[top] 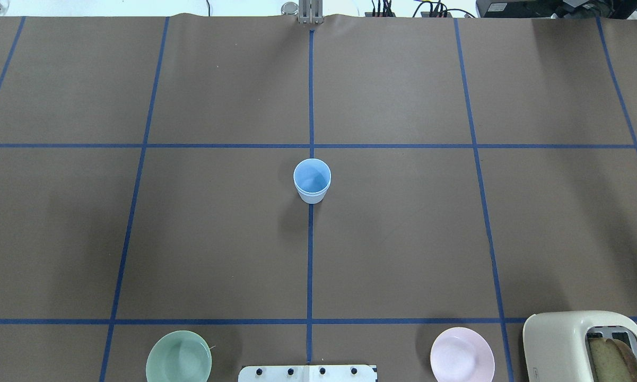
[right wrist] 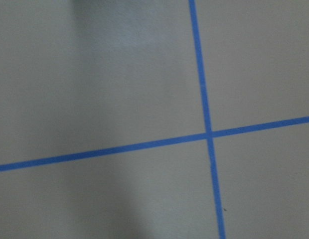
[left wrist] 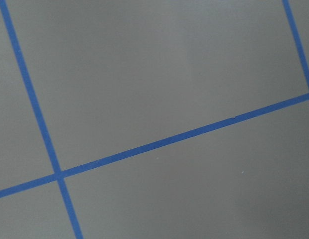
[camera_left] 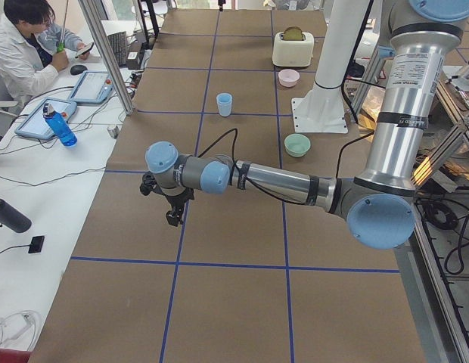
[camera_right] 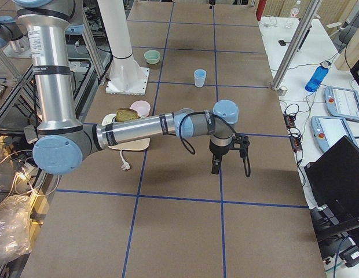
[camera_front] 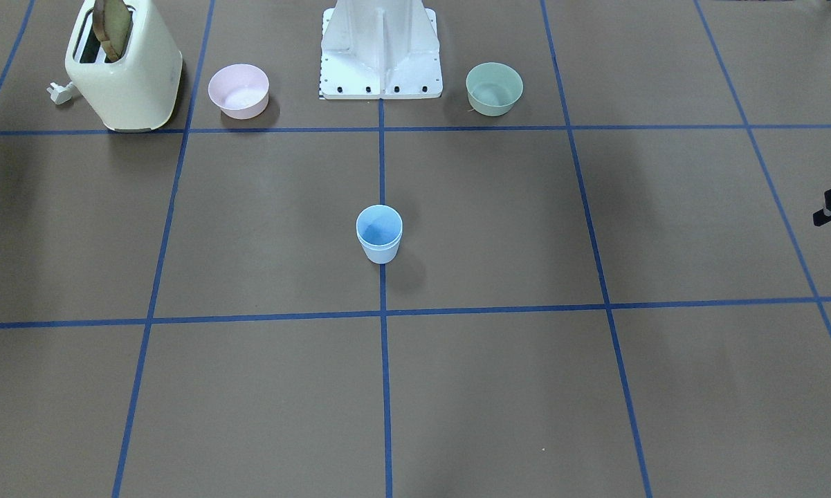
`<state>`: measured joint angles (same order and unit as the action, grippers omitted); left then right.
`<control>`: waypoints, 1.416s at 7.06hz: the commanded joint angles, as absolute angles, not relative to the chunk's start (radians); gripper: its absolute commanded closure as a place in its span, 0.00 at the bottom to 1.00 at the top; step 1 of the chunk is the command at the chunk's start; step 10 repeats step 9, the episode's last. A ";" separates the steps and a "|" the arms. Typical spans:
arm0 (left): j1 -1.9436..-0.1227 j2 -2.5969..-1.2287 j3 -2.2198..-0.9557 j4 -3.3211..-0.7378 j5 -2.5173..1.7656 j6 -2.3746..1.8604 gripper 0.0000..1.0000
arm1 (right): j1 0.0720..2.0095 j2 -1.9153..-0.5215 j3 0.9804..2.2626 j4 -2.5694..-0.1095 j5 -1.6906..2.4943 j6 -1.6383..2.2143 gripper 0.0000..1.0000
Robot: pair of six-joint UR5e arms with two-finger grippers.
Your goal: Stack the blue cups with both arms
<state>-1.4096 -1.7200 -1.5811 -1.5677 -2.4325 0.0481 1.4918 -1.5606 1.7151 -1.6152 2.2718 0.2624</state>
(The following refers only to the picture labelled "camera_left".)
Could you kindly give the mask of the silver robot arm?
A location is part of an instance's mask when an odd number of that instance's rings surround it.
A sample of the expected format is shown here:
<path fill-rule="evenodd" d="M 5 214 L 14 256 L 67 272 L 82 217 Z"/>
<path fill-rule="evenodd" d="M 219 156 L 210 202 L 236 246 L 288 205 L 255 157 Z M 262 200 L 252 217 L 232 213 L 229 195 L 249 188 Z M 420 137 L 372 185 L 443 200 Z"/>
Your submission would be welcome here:
<path fill-rule="evenodd" d="M 142 194 L 164 196 L 167 222 L 182 223 L 197 190 L 221 194 L 252 186 L 286 203 L 318 206 L 341 217 L 362 244 L 391 249 L 415 228 L 412 170 L 446 55 L 461 42 L 469 1 L 385 1 L 376 53 L 392 67 L 368 159 L 354 178 L 319 178 L 236 160 L 180 154 L 167 141 L 146 151 Z"/>

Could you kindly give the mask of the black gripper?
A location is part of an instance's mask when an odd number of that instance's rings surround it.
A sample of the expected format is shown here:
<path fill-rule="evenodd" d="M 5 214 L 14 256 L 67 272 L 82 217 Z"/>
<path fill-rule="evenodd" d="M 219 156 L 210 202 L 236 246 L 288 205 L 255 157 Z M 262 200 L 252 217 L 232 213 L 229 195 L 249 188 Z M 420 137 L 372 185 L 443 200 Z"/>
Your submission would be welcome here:
<path fill-rule="evenodd" d="M 185 204 L 194 199 L 194 190 L 186 188 L 178 195 L 166 195 L 166 199 L 171 206 L 171 210 L 166 213 L 168 224 L 171 226 L 183 225 Z"/>

